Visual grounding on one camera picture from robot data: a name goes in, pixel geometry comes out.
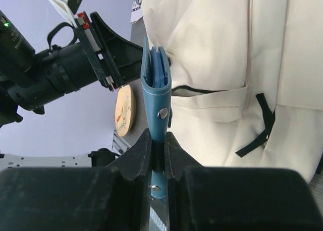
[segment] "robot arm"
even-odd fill
[[[140,77],[142,47],[120,37],[98,13],[90,18],[82,12],[60,24],[47,37],[49,49],[35,53],[0,11],[0,126],[22,121],[18,106],[44,114],[45,104],[95,81],[114,91]],[[64,26],[74,31],[72,43],[51,46]]]

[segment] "cream fabric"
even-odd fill
[[[151,44],[172,58],[171,132],[205,166],[285,167],[309,182],[323,150],[323,0],[143,0]],[[276,121],[268,142],[255,98]]]

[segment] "white mounting bracket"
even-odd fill
[[[64,157],[25,157],[4,154],[0,158],[0,172],[7,168],[18,167],[92,167],[88,154]]]
[[[77,27],[75,17],[82,0],[49,0],[58,13],[72,26]]]

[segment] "black strap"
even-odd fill
[[[317,167],[315,173],[321,174],[322,170],[323,170],[323,155],[321,156],[321,159],[319,160],[318,167]]]
[[[259,134],[254,141],[252,141],[246,147],[236,152],[236,154],[239,155],[241,158],[246,154],[250,153],[252,150],[258,148],[259,146],[267,142],[275,122],[275,112],[272,112],[270,110],[264,94],[257,94],[256,98],[262,110],[262,117],[265,125],[265,130],[261,134]]]
[[[72,39],[72,41],[67,45],[67,46],[70,46],[70,45],[72,45],[72,44],[74,44],[75,42],[76,42],[76,40],[77,40],[77,36],[76,36],[76,34],[75,34],[75,32],[74,32],[74,27],[71,25],[71,24],[69,24],[69,23],[67,23],[67,22],[63,22],[63,23],[61,23],[61,24],[58,24],[49,34],[48,34],[48,36],[47,36],[47,42],[48,42],[48,45],[49,45],[49,51],[50,52],[52,52],[53,50],[55,50],[55,49],[58,49],[58,48],[61,48],[61,47],[59,47],[59,46],[57,46],[56,44],[55,45],[51,45],[51,41],[52,41],[52,39],[54,38],[54,36],[62,29],[62,28],[65,28],[65,27],[70,27],[70,28],[72,28],[73,29],[73,34],[74,34],[74,37],[73,37],[73,39]]]

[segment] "tote bag pocket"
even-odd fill
[[[242,117],[247,98],[248,87],[218,91],[213,93],[187,92],[185,95],[172,96],[172,105],[184,114],[210,121],[232,122]]]

